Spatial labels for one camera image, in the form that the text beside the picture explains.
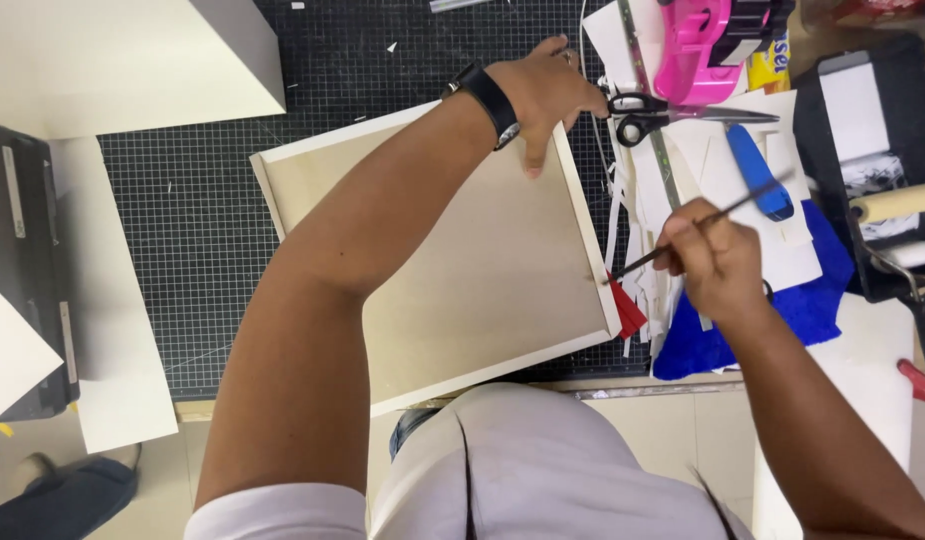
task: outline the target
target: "cutting mat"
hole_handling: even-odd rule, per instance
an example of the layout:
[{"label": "cutting mat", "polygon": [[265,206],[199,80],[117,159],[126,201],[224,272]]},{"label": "cutting mat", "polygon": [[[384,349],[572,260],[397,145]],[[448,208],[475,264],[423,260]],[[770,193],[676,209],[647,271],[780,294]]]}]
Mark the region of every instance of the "cutting mat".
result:
[{"label": "cutting mat", "polygon": [[[439,14],[421,0],[315,0],[302,9],[288,0],[256,3],[279,37],[288,114],[99,138],[178,400],[216,395],[242,313],[278,246],[250,155],[432,101],[472,61],[513,60],[558,34],[578,47],[578,2],[492,0]],[[587,13],[605,3],[593,3]],[[587,46],[585,53],[588,73],[598,76],[595,51]],[[611,158],[608,133],[600,129]],[[569,143],[604,252],[609,196],[587,117],[569,133]],[[627,241],[623,225],[617,253]],[[623,259],[616,257],[619,264]],[[647,373],[648,344],[633,343],[623,357],[616,339],[505,379]]]}]

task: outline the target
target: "paintbrush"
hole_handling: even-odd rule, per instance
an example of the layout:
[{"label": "paintbrush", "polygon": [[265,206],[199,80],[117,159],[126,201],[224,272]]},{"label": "paintbrush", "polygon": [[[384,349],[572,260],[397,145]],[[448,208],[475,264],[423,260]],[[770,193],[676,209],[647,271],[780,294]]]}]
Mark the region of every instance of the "paintbrush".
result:
[{"label": "paintbrush", "polygon": [[[749,191],[749,194],[744,196],[742,199],[736,202],[733,202],[729,206],[719,210],[718,212],[712,215],[707,215],[706,217],[703,217],[702,219],[698,220],[696,222],[696,227],[698,227],[700,230],[704,230],[706,227],[712,225],[713,223],[716,223],[717,221],[729,215],[729,213],[731,213],[733,210],[737,209],[738,207],[744,205],[745,203],[758,199],[759,197],[762,197],[763,195],[767,194],[771,190],[775,190],[776,188],[781,188],[782,182],[785,182],[789,178],[792,178],[792,174],[793,174],[792,171],[790,171],[782,175],[780,179],[769,177],[768,182],[760,186],[758,189]],[[657,247],[654,250],[649,251],[648,253],[644,254],[642,257],[639,258],[639,260],[637,260],[633,264],[629,264],[628,266],[623,268],[621,271],[609,276],[609,280],[621,282],[623,280],[624,275],[628,274],[629,272],[635,270],[636,268],[639,268],[640,266],[650,261],[656,260],[661,254],[667,251],[670,251],[671,249],[672,249],[672,244],[666,244],[665,246]]]}]

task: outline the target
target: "hand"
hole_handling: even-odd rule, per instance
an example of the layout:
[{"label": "hand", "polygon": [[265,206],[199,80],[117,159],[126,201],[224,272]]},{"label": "hand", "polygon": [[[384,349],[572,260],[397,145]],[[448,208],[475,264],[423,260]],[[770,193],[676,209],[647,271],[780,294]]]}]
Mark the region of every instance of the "hand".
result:
[{"label": "hand", "polygon": [[719,211],[695,199],[672,213],[657,245],[672,244],[652,266],[686,274],[686,294],[699,313],[717,324],[769,308],[763,292],[759,236],[724,217],[702,230],[696,223]]},{"label": "hand", "polygon": [[526,140],[526,175],[536,178],[546,160],[546,147],[555,124],[566,131],[582,111],[609,117],[602,92],[579,74],[579,56],[566,49],[564,35],[550,37],[516,61],[500,61],[485,69],[509,98]]}]

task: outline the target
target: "blue utility knife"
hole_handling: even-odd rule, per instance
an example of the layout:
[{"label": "blue utility knife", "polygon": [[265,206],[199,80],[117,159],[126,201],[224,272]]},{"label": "blue utility knife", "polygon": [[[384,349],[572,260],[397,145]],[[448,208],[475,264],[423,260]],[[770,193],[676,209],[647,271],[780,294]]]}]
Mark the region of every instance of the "blue utility knife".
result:
[{"label": "blue utility knife", "polygon": [[[758,190],[769,182],[775,182],[775,178],[772,178],[772,173],[768,170],[766,160],[763,159],[749,131],[739,124],[725,124],[725,138],[729,141],[729,148],[732,149],[736,165],[743,173],[743,179],[749,191]],[[756,205],[759,211],[772,221],[783,221],[795,214],[795,207],[792,206],[789,192],[781,184],[757,197]]]}]

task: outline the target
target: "black scissors handle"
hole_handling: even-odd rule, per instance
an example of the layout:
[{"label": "black scissors handle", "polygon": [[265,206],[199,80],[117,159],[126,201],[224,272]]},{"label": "black scissors handle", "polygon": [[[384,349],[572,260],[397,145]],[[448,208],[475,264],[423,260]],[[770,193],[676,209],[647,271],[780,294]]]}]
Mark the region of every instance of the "black scissors handle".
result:
[{"label": "black scissors handle", "polygon": [[648,134],[668,126],[671,121],[672,118],[667,114],[628,114],[616,124],[616,139],[625,148],[632,148],[642,142]]},{"label": "black scissors handle", "polygon": [[643,92],[623,92],[609,100],[613,115],[658,114],[669,110],[669,102]]}]

